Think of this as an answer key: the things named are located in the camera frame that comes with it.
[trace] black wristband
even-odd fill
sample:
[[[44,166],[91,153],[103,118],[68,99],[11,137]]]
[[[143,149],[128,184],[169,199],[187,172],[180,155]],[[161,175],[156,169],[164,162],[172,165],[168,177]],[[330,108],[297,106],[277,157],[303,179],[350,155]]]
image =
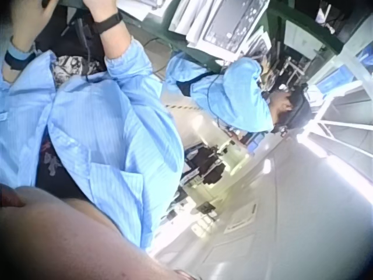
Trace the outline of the black wristband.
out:
[[[4,61],[10,66],[12,70],[22,71],[24,70],[32,60],[36,57],[35,53],[30,54],[25,60],[19,60],[13,57],[9,51],[6,52]]]
[[[98,34],[102,34],[105,31],[112,29],[114,26],[121,23],[123,20],[123,17],[120,12],[116,13],[115,15],[109,17],[107,20],[104,20],[103,22],[95,22],[95,30]]]

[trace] person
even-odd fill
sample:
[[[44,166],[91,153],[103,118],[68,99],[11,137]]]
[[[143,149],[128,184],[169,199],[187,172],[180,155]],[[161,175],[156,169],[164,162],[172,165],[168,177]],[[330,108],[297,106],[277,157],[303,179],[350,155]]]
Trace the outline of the person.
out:
[[[33,247],[35,257],[65,254],[68,261],[82,256],[84,249],[90,268],[91,258],[105,259],[95,246],[107,254],[114,250],[118,260],[110,267],[129,258],[135,247],[151,245],[177,190],[184,151],[159,100],[162,85],[152,75],[143,47],[118,16],[116,0],[84,3],[101,30],[107,71],[93,74],[92,68],[85,76],[74,75],[80,73],[78,67],[61,77],[57,74],[64,70],[52,51],[30,51],[58,0],[45,8],[41,0],[12,2],[13,37],[0,75],[0,183],[37,187],[51,195],[17,190],[25,206],[1,209],[0,228],[5,240],[22,236],[33,242],[36,237],[35,244],[24,247],[40,245]],[[69,226],[76,228],[69,231]],[[50,243],[42,246],[48,238]],[[49,264],[63,270],[62,263]]]
[[[289,101],[291,93],[283,91],[274,92],[267,103],[258,85],[262,68],[257,61],[242,57],[216,74],[179,52],[168,63],[165,83],[170,93],[193,98],[212,117],[236,129],[272,131],[294,105]]]

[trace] light blue shirt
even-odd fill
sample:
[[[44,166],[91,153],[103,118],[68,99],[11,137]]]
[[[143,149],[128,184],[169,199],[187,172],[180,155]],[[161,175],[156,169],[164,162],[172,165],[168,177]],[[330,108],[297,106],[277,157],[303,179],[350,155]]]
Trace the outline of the light blue shirt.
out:
[[[146,249],[180,181],[184,153],[161,83],[135,40],[108,72],[73,76],[56,90],[52,52],[10,86],[0,77],[0,182],[34,186],[46,128],[83,193]]]
[[[186,82],[206,73],[207,69],[191,62],[183,53],[173,56],[166,70],[166,85],[170,93],[181,93],[176,81]],[[222,75],[207,76],[191,86],[191,98],[225,123],[249,132],[270,131],[273,121],[269,106],[262,98],[257,81],[260,65],[241,58]]]

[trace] shirt pocket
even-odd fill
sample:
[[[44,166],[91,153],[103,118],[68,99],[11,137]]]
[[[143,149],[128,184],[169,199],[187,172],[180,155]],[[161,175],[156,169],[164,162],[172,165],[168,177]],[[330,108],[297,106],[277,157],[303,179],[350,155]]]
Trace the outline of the shirt pocket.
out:
[[[143,176],[109,165],[91,163],[90,188],[96,207],[108,215],[122,234],[138,244],[142,231]]]

